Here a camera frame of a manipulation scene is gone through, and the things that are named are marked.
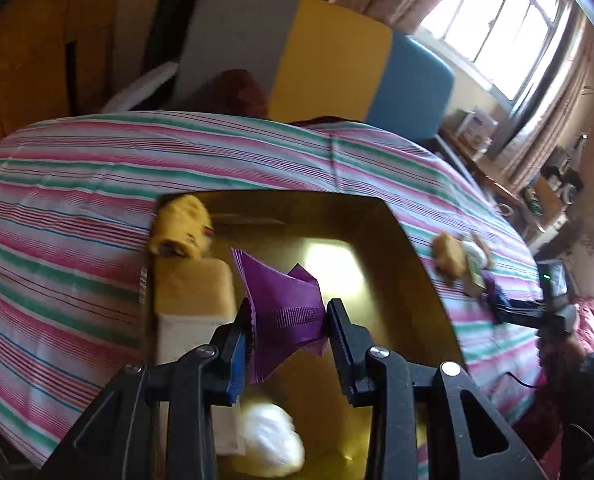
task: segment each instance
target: bed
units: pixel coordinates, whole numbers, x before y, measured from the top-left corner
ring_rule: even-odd
[[[477,384],[511,422],[532,400],[534,330],[435,273],[430,242],[475,230],[511,297],[535,263],[480,190],[414,142],[361,123],[308,128],[190,112],[33,124],[0,142],[0,433],[41,465],[100,388],[139,358],[139,271],[158,196],[294,189],[377,196],[410,238]]]

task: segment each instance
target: person's arm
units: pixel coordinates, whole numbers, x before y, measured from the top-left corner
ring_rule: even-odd
[[[560,480],[592,478],[594,468],[594,353],[586,354],[575,335],[542,338],[539,358],[557,399],[564,435]]]

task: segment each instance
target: window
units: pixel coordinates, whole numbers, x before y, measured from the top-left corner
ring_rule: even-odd
[[[550,43],[562,7],[560,0],[442,0],[421,26],[512,103]]]

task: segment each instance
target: purple wrapper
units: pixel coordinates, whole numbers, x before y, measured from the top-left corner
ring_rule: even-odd
[[[251,310],[254,348],[248,382],[265,381],[299,348],[323,354],[326,309],[317,280],[299,264],[283,274],[244,251],[232,252]]]

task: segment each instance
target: cable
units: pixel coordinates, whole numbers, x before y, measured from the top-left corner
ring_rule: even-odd
[[[588,433],[586,430],[584,430],[584,428],[582,428],[578,424],[568,424],[568,426],[571,426],[573,428],[577,428],[579,431],[581,431],[586,437],[588,437],[590,439],[590,442],[592,442],[592,447],[594,448],[594,439],[593,439],[593,437],[592,437],[592,435],[590,433]]]
[[[534,390],[538,389],[538,386],[533,386],[532,384],[524,383],[520,378],[518,378],[512,372],[506,372],[506,375],[510,375],[510,377],[512,377],[515,381],[517,381],[521,386],[525,386],[526,388],[532,388]]]

